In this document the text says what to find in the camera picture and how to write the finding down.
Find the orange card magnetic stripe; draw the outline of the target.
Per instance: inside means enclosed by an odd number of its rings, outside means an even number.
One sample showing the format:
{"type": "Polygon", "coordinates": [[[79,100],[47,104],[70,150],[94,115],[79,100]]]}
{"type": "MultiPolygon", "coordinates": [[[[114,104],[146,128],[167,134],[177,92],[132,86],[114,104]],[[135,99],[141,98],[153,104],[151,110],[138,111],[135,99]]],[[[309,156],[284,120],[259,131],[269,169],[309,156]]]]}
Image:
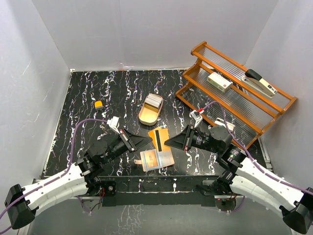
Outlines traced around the orange card magnetic stripe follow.
{"type": "Polygon", "coordinates": [[[148,135],[152,138],[153,145],[158,152],[171,150],[171,147],[165,145],[165,141],[169,139],[167,128],[157,127],[148,132],[148,135]]]}

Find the beige leather card holder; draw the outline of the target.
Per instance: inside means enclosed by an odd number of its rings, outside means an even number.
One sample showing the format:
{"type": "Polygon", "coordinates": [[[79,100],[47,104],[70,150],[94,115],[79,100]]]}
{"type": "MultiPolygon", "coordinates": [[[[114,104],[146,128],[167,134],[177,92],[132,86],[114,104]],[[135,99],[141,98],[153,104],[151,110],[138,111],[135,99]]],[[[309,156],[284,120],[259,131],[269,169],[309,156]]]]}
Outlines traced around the beige leather card holder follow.
{"type": "Polygon", "coordinates": [[[134,160],[136,165],[141,165],[144,172],[171,166],[175,163],[171,150],[158,152],[146,150],[140,152],[140,160],[134,160]]]}

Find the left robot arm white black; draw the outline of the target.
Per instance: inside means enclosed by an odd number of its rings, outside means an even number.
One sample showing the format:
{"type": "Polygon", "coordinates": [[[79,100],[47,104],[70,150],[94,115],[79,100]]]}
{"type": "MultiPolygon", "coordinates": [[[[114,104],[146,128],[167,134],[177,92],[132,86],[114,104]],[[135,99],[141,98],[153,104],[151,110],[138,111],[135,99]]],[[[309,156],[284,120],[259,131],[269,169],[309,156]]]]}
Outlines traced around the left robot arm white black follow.
{"type": "Polygon", "coordinates": [[[30,224],[46,209],[72,197],[96,195],[101,183],[96,178],[104,172],[105,165],[125,152],[136,152],[152,142],[121,129],[111,142],[96,140],[77,162],[68,169],[37,183],[12,186],[4,202],[11,229],[17,230],[30,224]]]}

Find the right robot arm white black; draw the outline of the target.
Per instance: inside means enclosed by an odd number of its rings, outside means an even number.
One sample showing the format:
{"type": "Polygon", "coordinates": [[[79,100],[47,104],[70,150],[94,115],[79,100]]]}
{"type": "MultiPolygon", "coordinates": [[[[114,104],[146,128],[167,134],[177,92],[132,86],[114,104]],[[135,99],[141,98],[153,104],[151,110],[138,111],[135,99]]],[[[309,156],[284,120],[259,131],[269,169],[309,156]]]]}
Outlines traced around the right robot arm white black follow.
{"type": "Polygon", "coordinates": [[[313,223],[313,190],[296,189],[232,143],[224,126],[214,126],[209,133],[188,125],[180,134],[165,141],[165,145],[190,150],[191,147],[217,155],[224,172],[205,190],[223,194],[240,194],[276,212],[292,230],[306,234],[313,223]]]}

